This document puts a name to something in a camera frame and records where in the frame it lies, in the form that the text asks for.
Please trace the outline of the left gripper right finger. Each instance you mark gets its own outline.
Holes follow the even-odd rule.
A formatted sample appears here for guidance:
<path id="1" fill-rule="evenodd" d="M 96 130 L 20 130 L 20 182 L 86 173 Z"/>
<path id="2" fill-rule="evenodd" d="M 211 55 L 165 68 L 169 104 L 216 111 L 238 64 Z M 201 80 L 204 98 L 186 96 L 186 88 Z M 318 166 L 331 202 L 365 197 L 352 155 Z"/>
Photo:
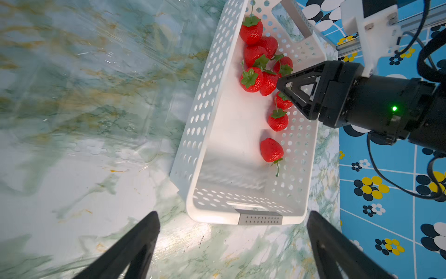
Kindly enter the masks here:
<path id="1" fill-rule="evenodd" d="M 393 276 L 361 252 L 316 211 L 309 214 L 307 230 L 321 279 L 392 279 Z"/>

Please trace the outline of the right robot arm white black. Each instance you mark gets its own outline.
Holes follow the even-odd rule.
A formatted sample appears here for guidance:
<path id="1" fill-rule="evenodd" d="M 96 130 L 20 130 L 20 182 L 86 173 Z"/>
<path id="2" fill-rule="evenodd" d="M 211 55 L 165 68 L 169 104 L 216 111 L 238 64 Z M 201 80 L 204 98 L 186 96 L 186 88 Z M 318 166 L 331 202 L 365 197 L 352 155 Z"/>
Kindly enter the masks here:
<path id="1" fill-rule="evenodd" d="M 359 63 L 325 61 L 281 77 L 277 88 L 308 120 L 366 129 L 381 145 L 407 140 L 445 152 L 446 75 L 426 64 L 445 43 L 441 32 L 422 48 L 416 79 L 363 77 Z"/>

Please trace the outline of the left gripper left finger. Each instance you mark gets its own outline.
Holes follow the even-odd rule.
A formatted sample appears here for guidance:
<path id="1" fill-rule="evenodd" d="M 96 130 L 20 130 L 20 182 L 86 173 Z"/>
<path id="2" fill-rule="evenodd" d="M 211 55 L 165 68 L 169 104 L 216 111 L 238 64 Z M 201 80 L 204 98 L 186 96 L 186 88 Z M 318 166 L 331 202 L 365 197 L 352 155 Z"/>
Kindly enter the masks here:
<path id="1" fill-rule="evenodd" d="M 145 279 L 160 232 L 156 211 L 143 218 L 94 263 L 75 276 L 77 279 Z"/>

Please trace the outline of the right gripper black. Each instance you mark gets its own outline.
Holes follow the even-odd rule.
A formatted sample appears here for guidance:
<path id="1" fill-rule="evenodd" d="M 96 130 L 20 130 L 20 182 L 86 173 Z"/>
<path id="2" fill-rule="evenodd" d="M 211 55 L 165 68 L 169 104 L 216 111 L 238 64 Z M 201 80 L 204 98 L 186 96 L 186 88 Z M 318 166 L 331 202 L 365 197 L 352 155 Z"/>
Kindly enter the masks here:
<path id="1" fill-rule="evenodd" d="M 436 86 L 421 79 L 362 77 L 358 63 L 328 61 L 283 76 L 277 89 L 309 120 L 357 126 L 381 140 L 436 137 Z"/>

